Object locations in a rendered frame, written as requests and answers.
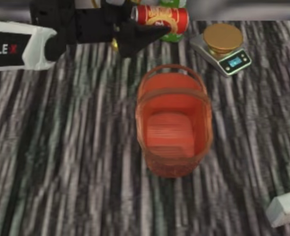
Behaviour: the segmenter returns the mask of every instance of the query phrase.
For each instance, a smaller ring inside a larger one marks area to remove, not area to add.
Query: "gray striped rug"
[[[234,24],[253,65],[231,78],[186,40],[0,73],[0,236],[290,236],[264,214],[290,191],[290,21]],[[209,154],[176,180],[146,168],[134,120],[142,75],[165,63],[200,73],[213,107]]]

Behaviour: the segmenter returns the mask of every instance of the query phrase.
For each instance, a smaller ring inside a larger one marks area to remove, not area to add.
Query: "red letter x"
[[[10,54],[16,53],[16,49],[17,49],[17,44],[11,44],[11,47],[9,49],[9,53]]]

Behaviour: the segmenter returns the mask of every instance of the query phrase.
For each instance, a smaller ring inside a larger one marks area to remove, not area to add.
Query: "scale platform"
[[[238,47],[224,55],[212,52],[209,45],[204,41],[203,34],[192,38],[190,44],[195,51],[197,51],[225,77],[238,73],[240,70],[243,70],[252,63],[249,55],[242,47]]]

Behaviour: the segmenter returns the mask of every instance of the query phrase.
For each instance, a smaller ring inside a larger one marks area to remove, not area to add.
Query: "green can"
[[[184,8],[186,6],[186,0],[159,0],[159,5],[172,8]],[[178,43],[182,38],[183,34],[169,33],[161,39],[166,42]]]

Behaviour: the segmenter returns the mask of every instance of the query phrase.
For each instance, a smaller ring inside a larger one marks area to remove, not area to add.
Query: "kitchen scale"
[[[213,24],[207,27],[203,34],[192,38],[190,44],[225,77],[236,74],[252,63],[241,47],[241,31],[229,24]]]

